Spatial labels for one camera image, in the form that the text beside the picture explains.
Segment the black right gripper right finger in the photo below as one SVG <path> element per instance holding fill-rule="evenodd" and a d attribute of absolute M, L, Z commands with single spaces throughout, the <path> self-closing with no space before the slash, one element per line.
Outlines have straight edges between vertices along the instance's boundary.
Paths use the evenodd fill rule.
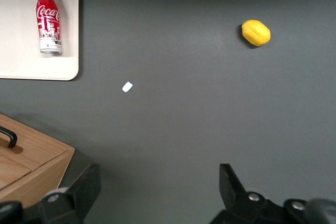
<path fill-rule="evenodd" d="M 219 192 L 225 209 L 211 223 L 307 223 L 306 201 L 288 199 L 278 206 L 263 195 L 247 191 L 230 164 L 219 166 Z"/>

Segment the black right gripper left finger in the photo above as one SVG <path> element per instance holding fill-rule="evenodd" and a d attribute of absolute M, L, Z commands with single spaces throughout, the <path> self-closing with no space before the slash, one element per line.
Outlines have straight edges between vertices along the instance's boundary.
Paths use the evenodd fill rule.
<path fill-rule="evenodd" d="M 100 192 L 100 166 L 91 164 L 69 187 L 52 190 L 24 209 L 23 223 L 84 223 Z"/>

